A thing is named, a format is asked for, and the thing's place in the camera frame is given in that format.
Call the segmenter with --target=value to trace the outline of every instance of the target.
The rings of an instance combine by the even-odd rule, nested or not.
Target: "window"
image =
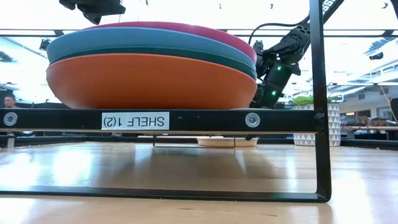
[[[340,121],[342,126],[356,126],[356,112],[341,113]]]
[[[361,93],[358,95],[358,99],[363,100],[365,99],[365,93]]]
[[[384,87],[383,91],[384,91],[385,94],[388,94],[388,92],[389,92],[387,87]],[[380,95],[384,94],[383,91],[382,90],[379,91]]]
[[[359,124],[363,124],[371,117],[371,110],[358,111],[356,113],[356,120]]]
[[[386,118],[389,121],[393,121],[392,113],[390,107],[383,107],[377,109],[377,116],[379,118]]]

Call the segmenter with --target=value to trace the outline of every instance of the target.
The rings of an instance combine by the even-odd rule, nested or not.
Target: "stack of plates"
[[[55,39],[47,56],[49,87],[71,108],[244,108],[257,88],[252,47],[188,24],[91,27]]]

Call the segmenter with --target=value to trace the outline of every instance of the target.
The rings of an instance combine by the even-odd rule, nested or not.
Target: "orange plate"
[[[49,66],[47,81],[67,106],[96,109],[245,108],[257,88],[233,68],[153,54],[69,58]]]

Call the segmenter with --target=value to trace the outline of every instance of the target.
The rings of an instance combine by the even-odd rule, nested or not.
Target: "screw head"
[[[14,112],[8,112],[4,115],[3,122],[6,126],[13,126],[17,123],[18,115]]]
[[[250,128],[255,128],[260,125],[260,116],[256,113],[248,113],[245,118],[245,123]]]

